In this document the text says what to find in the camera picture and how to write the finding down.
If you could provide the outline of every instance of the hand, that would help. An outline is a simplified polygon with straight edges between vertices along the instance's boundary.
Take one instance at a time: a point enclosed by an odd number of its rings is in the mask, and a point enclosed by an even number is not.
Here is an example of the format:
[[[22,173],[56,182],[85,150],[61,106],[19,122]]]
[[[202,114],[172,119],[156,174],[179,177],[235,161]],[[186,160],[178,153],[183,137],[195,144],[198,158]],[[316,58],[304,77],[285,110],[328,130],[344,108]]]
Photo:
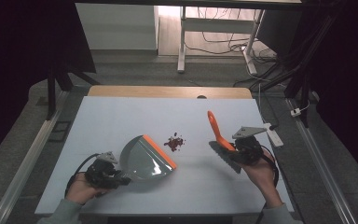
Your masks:
[[[69,188],[65,199],[74,203],[85,204],[98,194],[105,194],[111,189],[96,189],[87,181],[84,173],[77,174],[74,183]]]
[[[272,156],[265,150],[264,155],[274,161]],[[274,171],[272,167],[263,159],[254,165],[238,163],[249,176],[249,179],[260,189],[266,199],[267,207],[277,207],[283,204],[281,197],[274,186]]]

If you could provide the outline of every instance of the floor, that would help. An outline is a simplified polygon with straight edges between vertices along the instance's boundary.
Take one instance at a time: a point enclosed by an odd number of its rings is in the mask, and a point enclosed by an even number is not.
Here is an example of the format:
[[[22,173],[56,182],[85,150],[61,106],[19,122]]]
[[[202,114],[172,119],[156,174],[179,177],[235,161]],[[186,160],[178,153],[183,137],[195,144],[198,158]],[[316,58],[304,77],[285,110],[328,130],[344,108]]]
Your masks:
[[[173,30],[164,29],[168,22],[160,21],[159,38],[164,36],[174,39]],[[203,36],[199,38],[188,37],[186,43],[194,44],[201,49],[215,52],[227,50],[227,43],[216,47],[213,44],[205,44]],[[221,40],[227,40],[227,35],[223,34]],[[133,55],[133,54],[111,54],[100,51],[93,52],[94,62],[97,67],[95,77],[105,85],[167,85],[167,86],[222,86],[222,87],[246,87],[249,88],[255,82],[248,80],[249,75],[244,68],[244,60],[237,52],[230,52],[225,55],[204,54],[205,52],[194,50],[188,51],[191,57],[186,59],[186,72],[178,75],[175,71],[177,63],[176,44],[168,44],[167,47],[159,47],[159,56],[153,55]],[[265,47],[260,44],[256,53],[261,52]],[[263,74],[269,69],[271,63],[257,64],[257,71]],[[69,93],[60,121],[73,120],[76,110],[80,105],[82,96],[87,94],[90,87],[88,83],[78,77],[71,76],[76,84]],[[293,203],[296,205],[294,216],[303,219],[308,224],[320,223],[352,223],[345,222],[337,212],[334,195],[327,190],[324,180],[321,178],[320,171],[315,165],[315,160],[310,155],[305,140],[293,118],[288,112],[286,99],[282,95],[284,86],[278,85],[270,89],[265,94],[259,94],[257,86],[254,86],[253,96],[259,102],[262,114],[271,123],[280,125],[277,130],[287,147],[276,150],[280,165],[282,166],[286,183],[291,192]],[[358,164],[351,157],[348,150],[337,140],[334,133],[326,127],[315,111],[316,99],[312,98],[310,104],[310,130],[318,143],[323,157],[328,164],[329,170],[333,175],[335,183],[344,195],[358,223]],[[7,192],[11,179],[15,176],[21,162],[29,148],[34,144],[34,140],[40,132],[40,128],[45,122],[47,114],[47,84],[46,81],[34,85],[30,89],[30,99],[24,107],[21,115],[16,121],[10,133],[0,146],[0,202]],[[21,191],[19,199],[13,204],[13,210],[7,223],[35,223],[39,217],[34,215],[41,193],[48,181],[51,169],[60,155],[60,148],[64,141],[64,136],[60,132],[53,132],[49,135],[49,140],[44,145],[40,158],[34,166],[24,190]],[[233,223],[254,223],[257,215],[237,216],[233,218]],[[83,223],[105,223],[103,217],[82,217]]]
[[[178,55],[180,44],[180,8],[158,7],[159,37],[158,55]],[[236,8],[210,8],[210,7],[187,7],[187,18],[203,18],[205,20],[242,20],[251,21],[255,11],[252,9]],[[186,32],[185,44],[188,56],[219,56],[219,57],[243,57],[240,47],[246,45],[250,35]],[[262,43],[255,42],[255,48],[267,49]]]

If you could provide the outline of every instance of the dustpan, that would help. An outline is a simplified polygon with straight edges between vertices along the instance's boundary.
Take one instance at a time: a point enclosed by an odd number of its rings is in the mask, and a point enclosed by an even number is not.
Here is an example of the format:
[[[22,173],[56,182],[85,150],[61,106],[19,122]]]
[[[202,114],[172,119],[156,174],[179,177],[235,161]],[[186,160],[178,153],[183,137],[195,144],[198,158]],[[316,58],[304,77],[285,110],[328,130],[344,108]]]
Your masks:
[[[160,179],[177,167],[147,134],[130,140],[124,146],[119,162],[123,177],[132,181]]]

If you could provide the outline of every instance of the metal bar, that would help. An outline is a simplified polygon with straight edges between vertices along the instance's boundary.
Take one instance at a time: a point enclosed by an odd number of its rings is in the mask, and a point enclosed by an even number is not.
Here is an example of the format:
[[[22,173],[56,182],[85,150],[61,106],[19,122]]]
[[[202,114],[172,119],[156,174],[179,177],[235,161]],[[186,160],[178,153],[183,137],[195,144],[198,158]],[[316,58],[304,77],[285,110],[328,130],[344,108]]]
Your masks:
[[[251,36],[249,37],[249,42],[242,52],[243,57],[245,58],[246,66],[248,67],[249,75],[255,76],[257,75],[257,70],[255,69],[255,64],[253,62],[251,56],[252,45],[255,42],[255,35],[257,34],[258,27],[260,26],[261,18],[263,17],[264,10],[260,10],[255,21],[252,21],[253,30],[251,32]]]
[[[73,73],[75,76],[80,77],[81,79],[87,81],[91,85],[101,85],[101,83],[99,81],[97,81],[94,78],[86,75],[85,73],[83,73],[82,71],[80,71],[79,69],[77,69],[76,67],[74,67],[74,66],[72,66],[70,64],[66,64],[65,68],[66,68],[66,70],[68,72]],[[66,73],[65,74],[59,73],[58,75],[60,75],[60,76],[67,75],[68,76],[68,74],[66,74]]]
[[[19,170],[14,175],[13,180],[5,192],[5,195],[2,197],[0,202],[0,223],[6,223],[8,216],[14,207],[14,204],[19,199],[21,191],[24,188],[30,173],[34,169],[34,165],[36,164],[37,159],[39,158],[40,152],[46,144],[48,136],[62,112],[62,108],[68,94],[69,93],[66,91],[61,92],[57,101],[57,112],[54,114],[51,120],[45,120],[43,123],[39,133],[28,150],[27,155],[22,161]]]
[[[295,106],[295,103],[292,104],[289,99],[286,99],[286,103],[290,109],[297,108],[297,106]],[[344,224],[356,224],[357,222],[355,220],[354,215],[352,214],[348,202],[346,201],[344,194],[342,193],[336,179],[331,174],[330,169],[328,168],[327,163],[324,160],[324,156],[322,155],[321,150],[316,144],[310,129],[305,128],[303,122],[300,119],[295,119],[297,128],[300,130],[304,142],[306,143],[310,155],[312,156],[313,162],[315,163],[315,166],[318,169],[322,180],[324,181],[324,185],[326,186],[327,191],[329,192],[332,201],[336,206],[336,209],[338,211],[339,216],[341,217],[342,222]]]
[[[177,70],[178,73],[184,73],[185,56],[186,56],[186,48],[185,48],[186,7],[180,7],[180,22],[181,22],[181,30],[180,30],[180,44],[179,44]]]
[[[320,44],[324,40],[325,35],[329,31],[331,25],[333,24],[334,20],[336,19],[337,15],[334,17],[332,15],[327,15],[327,17],[324,19],[323,25],[321,29],[318,31],[318,34],[313,39],[310,47],[307,49],[306,54],[304,55],[304,58],[299,63],[299,66],[301,68],[301,72],[296,73],[296,77],[292,78],[287,85],[286,90],[284,90],[284,95],[288,98],[293,98],[296,96],[298,91],[301,88],[301,85],[303,84],[303,76],[304,71],[309,69],[309,64],[311,62],[311,59],[314,56],[315,51],[319,48]]]
[[[336,5],[336,1],[237,1],[237,0],[75,0],[76,3],[91,4],[119,4],[119,5],[141,5],[141,6],[177,6],[177,7],[229,7],[248,9],[271,9],[271,10],[311,10],[316,8],[327,8]]]
[[[56,111],[56,95],[55,95],[55,77],[53,66],[48,71],[48,116],[46,120],[51,120]]]

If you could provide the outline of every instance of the metal rail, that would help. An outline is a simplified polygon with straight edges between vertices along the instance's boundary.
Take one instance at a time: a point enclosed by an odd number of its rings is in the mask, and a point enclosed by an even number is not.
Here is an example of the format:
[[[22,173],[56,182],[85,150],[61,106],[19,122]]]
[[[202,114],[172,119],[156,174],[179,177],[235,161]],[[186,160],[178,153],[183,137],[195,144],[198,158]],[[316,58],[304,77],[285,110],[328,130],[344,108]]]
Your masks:
[[[292,110],[297,108],[295,103],[292,103],[289,99],[286,99],[288,107]],[[315,163],[316,168],[321,175],[321,178],[324,182],[324,185],[327,188],[328,193],[330,194],[334,205],[338,211],[339,216],[341,217],[342,223],[345,224],[356,224],[355,217],[352,213],[351,208],[348,205],[347,200],[345,199],[344,194],[342,193],[341,188],[339,187],[336,179],[330,172],[324,156],[321,153],[318,145],[316,144],[310,129],[306,128],[303,122],[299,118],[296,119],[297,128],[300,130],[301,136],[304,139],[305,144],[312,156],[313,162]]]
[[[4,196],[0,202],[0,223],[6,223],[8,216],[10,215],[14,204],[19,199],[22,189],[30,176],[30,173],[34,169],[37,159],[39,158],[40,152],[42,151],[48,136],[51,133],[58,117],[60,116],[65,100],[68,96],[68,92],[62,91],[57,99],[57,110],[52,116],[51,120],[45,120],[42,127],[39,130],[35,140],[31,144],[24,160],[22,161],[19,170],[14,175],[13,180],[7,188]]]

